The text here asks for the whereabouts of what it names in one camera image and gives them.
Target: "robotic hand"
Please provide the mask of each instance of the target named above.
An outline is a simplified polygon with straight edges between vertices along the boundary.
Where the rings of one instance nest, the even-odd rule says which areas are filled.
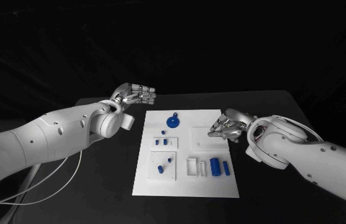
[[[110,99],[47,113],[19,128],[0,133],[0,180],[22,169],[61,160],[104,138],[120,127],[132,129],[132,104],[155,104],[156,89],[124,83]]]
[[[302,128],[318,141],[307,141]],[[238,143],[243,132],[247,132],[250,144],[245,153],[258,162],[277,169],[286,169],[292,163],[306,180],[346,200],[346,148],[323,141],[309,127],[283,116],[258,118],[227,109],[208,136]]]

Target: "white cable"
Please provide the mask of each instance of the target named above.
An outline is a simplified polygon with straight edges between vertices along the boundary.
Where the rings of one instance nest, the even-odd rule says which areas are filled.
[[[318,138],[318,140],[319,140],[320,142],[323,142],[323,139],[322,139],[322,137],[319,136],[319,134],[318,134],[306,125],[303,125],[303,124],[299,123],[296,120],[293,120],[293,119],[290,119],[290,118],[287,118],[287,117],[284,117],[284,116],[274,115],[273,117],[276,117],[276,118],[284,118],[287,121],[293,122],[296,125],[299,125],[302,128],[305,128],[305,129],[316,136],[316,138]]]
[[[74,171],[74,175],[72,177],[70,178],[67,184],[64,185],[64,187],[49,196],[47,197],[45,199],[36,201],[36,202],[31,202],[31,203],[12,203],[12,202],[2,202],[0,204],[5,204],[5,205],[16,205],[16,206],[25,206],[25,205],[32,205],[32,204],[36,204],[36,203],[41,203],[42,201],[45,201],[47,199],[49,199],[64,188],[65,186],[70,184],[77,172],[78,172],[78,168],[80,168],[80,164],[81,164],[81,160],[83,160],[83,151],[81,151],[81,154],[80,154],[80,161],[78,161],[78,165],[77,165],[77,168],[75,168],[75,171]]]
[[[0,200],[0,204],[2,204],[3,202],[6,202],[8,200],[10,200],[12,198],[21,196],[23,193],[29,192],[29,191],[55,174],[55,172],[59,170],[59,168],[62,167],[62,165],[64,165],[64,163],[65,163],[67,160],[68,160],[68,157],[65,158],[64,162],[59,164],[59,166],[58,166],[58,168],[54,170],[54,172],[49,174],[49,176],[48,176],[39,183],[36,183],[31,188],[28,188],[26,190],[23,190],[19,194],[16,194],[16,195],[10,196],[9,198]]]

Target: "black table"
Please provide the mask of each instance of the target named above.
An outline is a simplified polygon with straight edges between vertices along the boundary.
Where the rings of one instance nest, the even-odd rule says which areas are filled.
[[[104,99],[81,99],[77,106]],[[136,117],[132,130],[120,129],[113,138],[94,143],[83,151],[80,171],[65,189],[47,201],[22,206],[13,222],[346,223],[346,201],[309,183],[292,165],[279,170],[258,163],[245,154],[245,135],[240,143],[230,142],[240,198],[132,196],[146,110],[227,108],[258,117],[282,115],[312,127],[293,96],[282,90],[159,95],[155,105],[132,105],[127,110]],[[48,181],[29,192],[25,203],[44,199],[62,187],[78,159],[80,154],[75,154]],[[47,177],[61,162],[41,166],[34,183]]]

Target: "dark curtain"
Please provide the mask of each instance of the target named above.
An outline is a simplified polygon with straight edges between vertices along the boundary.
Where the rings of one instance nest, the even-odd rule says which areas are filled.
[[[286,90],[342,137],[346,0],[9,0],[0,11],[3,117],[31,121],[124,82],[159,95]]]

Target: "robotic arm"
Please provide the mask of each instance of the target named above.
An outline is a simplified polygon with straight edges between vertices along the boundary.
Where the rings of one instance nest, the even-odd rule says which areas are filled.
[[[104,138],[120,127],[132,129],[132,104],[155,104],[156,89],[124,83],[110,99],[52,111],[19,128],[0,133],[0,180],[22,169],[61,160]]]
[[[307,141],[302,128],[315,134],[318,141]],[[286,117],[258,118],[228,109],[208,136],[238,143],[243,132],[247,132],[250,143],[245,153],[258,162],[277,169],[286,169],[292,163],[307,181],[346,200],[346,148],[323,141],[309,127]]]

